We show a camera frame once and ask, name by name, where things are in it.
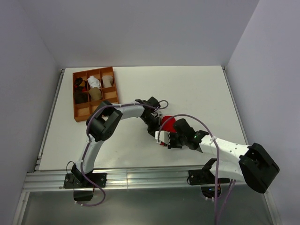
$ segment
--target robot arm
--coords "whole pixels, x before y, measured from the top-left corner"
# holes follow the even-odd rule
[[[176,133],[162,131],[159,140],[157,131],[155,136],[157,142],[163,142],[168,148],[188,146],[192,150],[216,157],[217,149],[208,132],[194,131],[185,119],[177,120],[173,127]],[[236,144],[220,138],[215,138],[215,141],[220,153],[218,178],[244,181],[254,191],[265,193],[280,169],[263,146],[257,143],[252,146]],[[196,176],[190,173],[191,185],[213,183],[216,174],[216,159],[212,158],[207,162]]]
[[[109,102],[102,102],[95,110],[101,107],[111,105]],[[90,124],[89,134],[92,136],[91,142],[87,145],[87,151],[84,149],[79,161],[73,166],[71,172],[80,183],[84,183],[84,173],[87,177],[93,177],[95,159],[105,140],[110,138],[116,129],[120,120],[140,117],[148,126],[148,133],[158,139],[158,130],[160,129],[159,118],[154,117],[153,113],[160,107],[159,102],[151,97],[148,101],[136,100],[131,106],[127,107],[110,107],[104,109],[99,115],[92,116],[87,120]],[[176,133],[161,132],[160,140],[168,148],[182,148],[188,146],[192,150],[200,153],[211,154],[214,158],[209,160],[203,169],[199,170],[195,176],[190,174],[190,184],[211,184],[214,183],[216,172],[217,154],[216,146],[211,136],[206,131],[194,131],[188,125],[185,119],[176,121],[173,125]],[[279,167],[268,155],[266,150],[259,144],[254,143],[252,146],[240,145],[228,142],[222,139],[215,139],[220,150],[220,164],[218,177],[245,181],[253,190],[264,193],[271,182],[279,172]]]

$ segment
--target white table surface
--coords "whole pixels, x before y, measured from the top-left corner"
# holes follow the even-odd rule
[[[94,68],[66,68],[45,142],[40,170],[63,170],[77,161],[86,141],[85,121],[73,116],[72,73]],[[151,96],[166,99],[164,115],[185,113],[202,120],[214,136],[245,144],[221,66],[114,67],[120,103]],[[186,118],[195,129],[204,129]],[[140,118],[120,121],[100,149],[95,168],[203,165],[211,158],[188,148],[156,144]]]

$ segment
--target white wall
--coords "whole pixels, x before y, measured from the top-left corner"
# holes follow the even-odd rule
[[[37,159],[59,71],[17,1],[1,1],[0,31],[0,224],[8,225]]]
[[[227,74],[250,142],[281,171],[271,190],[285,225],[300,223],[300,1],[260,0]]]
[[[19,0],[61,67],[226,65],[258,0]]]

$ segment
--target black bracket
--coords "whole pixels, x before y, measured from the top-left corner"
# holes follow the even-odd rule
[[[188,122],[185,119],[179,119],[173,124],[173,128],[176,130],[176,133],[178,137],[174,140],[170,140],[171,145],[177,146],[183,146],[186,145],[191,150],[198,150],[199,152],[202,152],[199,144],[201,143],[202,139],[208,135],[209,133],[206,131],[195,131]]]
[[[202,191],[202,194],[207,197],[207,198],[213,198],[215,196],[215,186],[210,186],[210,187],[201,187],[201,191]],[[222,190],[221,190],[221,185],[218,184],[217,186],[217,196],[219,197],[222,193]]]
[[[140,100],[140,99],[136,99],[135,101],[138,103],[144,104],[144,105],[149,105],[149,106],[155,107],[155,108],[160,107],[159,102],[154,97],[149,98],[148,101]],[[148,128],[147,128],[148,134],[155,137],[155,131],[159,131],[159,129],[160,129],[159,117],[154,117],[152,115],[152,113],[155,112],[155,109],[151,109],[146,106],[143,106],[143,107],[144,107],[144,112],[142,113],[140,118],[148,126]]]
[[[188,178],[190,185],[204,185],[215,183],[215,176],[210,172],[212,165],[216,162],[216,158],[211,158],[201,170],[189,170]],[[227,184],[230,182],[228,178],[219,178],[218,183]]]
[[[92,200],[94,196],[94,191],[74,191],[73,192],[73,198],[74,201],[77,202],[88,202]]]
[[[94,111],[94,113],[88,118],[86,121],[86,125],[90,122],[90,119],[92,116],[102,107],[112,105],[109,101],[103,101],[101,104],[97,107],[97,109]],[[95,141],[106,141],[108,138],[110,138],[119,121],[122,118],[122,113],[112,107],[104,109],[99,115],[97,115],[92,122],[90,123],[90,130],[89,133],[95,138]]]
[[[105,172],[99,172],[99,173],[90,173],[88,175],[89,179],[98,184],[101,188],[105,187],[106,184],[106,173]],[[87,180],[84,180],[84,182],[79,182],[76,177],[68,173],[65,176],[65,182],[64,182],[64,189],[74,189],[74,188],[93,188],[94,185],[89,183]]]
[[[280,169],[260,144],[248,147],[244,156],[240,156],[240,168],[245,182],[254,191],[265,193]]]

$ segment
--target cable tie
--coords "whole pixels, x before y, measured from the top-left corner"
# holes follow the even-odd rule
[[[213,142],[214,142],[216,139],[217,139],[217,137],[212,136],[212,137],[211,137],[211,142],[210,142],[210,144],[213,144]]]

